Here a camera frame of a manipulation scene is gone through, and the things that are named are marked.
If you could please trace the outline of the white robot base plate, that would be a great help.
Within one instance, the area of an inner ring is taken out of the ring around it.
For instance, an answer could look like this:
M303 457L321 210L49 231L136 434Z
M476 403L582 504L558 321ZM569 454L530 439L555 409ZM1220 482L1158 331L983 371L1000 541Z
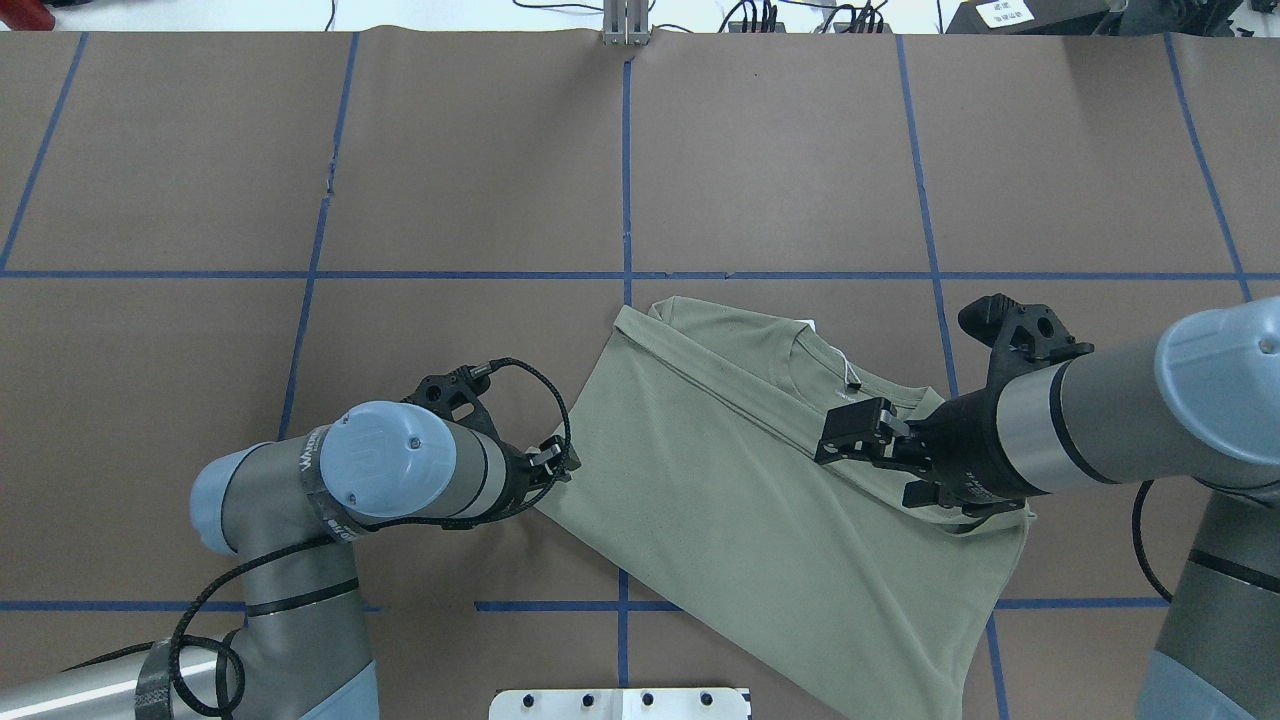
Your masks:
M749 691L732 687L502 691L489 719L751 719Z

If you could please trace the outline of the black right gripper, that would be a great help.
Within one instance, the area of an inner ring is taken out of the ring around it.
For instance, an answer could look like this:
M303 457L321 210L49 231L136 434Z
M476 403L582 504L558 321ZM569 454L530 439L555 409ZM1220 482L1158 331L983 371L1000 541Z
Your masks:
M814 462L884 465L893 461L896 441L908 437L925 462L902 491L905 509L937 506L986 519L1027 507L1030 484L1000 445L995 400L987 391L951 398L910 425L882 397L833 407L826 414Z

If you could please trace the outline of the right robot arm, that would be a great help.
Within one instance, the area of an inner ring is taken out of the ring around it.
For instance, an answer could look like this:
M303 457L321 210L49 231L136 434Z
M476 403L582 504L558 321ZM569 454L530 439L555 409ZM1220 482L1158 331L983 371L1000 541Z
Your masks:
M904 507L975 519L1036 496L1196 479L1212 495L1135 716L1275 719L1279 301L1196 313L1105 351L1002 293L957 319L989 350L984 388L916 420L887 398L829 410L815 462L906 471Z

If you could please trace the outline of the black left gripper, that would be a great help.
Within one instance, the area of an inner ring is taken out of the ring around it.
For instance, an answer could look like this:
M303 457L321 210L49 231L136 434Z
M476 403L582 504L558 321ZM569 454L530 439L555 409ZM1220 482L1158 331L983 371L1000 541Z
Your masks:
M571 480L581 468L576 448L563 436L552 436L532 450L520 451L499 442L506 461L506 484L495 506L495 520L506 520L532 509L550 486Z

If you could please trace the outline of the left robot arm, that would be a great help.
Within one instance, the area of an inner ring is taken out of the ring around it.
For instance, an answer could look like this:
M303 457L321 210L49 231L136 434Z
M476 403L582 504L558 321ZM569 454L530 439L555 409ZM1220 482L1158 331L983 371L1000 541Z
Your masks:
M329 425L210 462L201 541L236 560L165 638L3 692L5 719L376 719L378 665L355 542L471 529L532 507L579 468L561 432L522 451L480 411L360 404Z

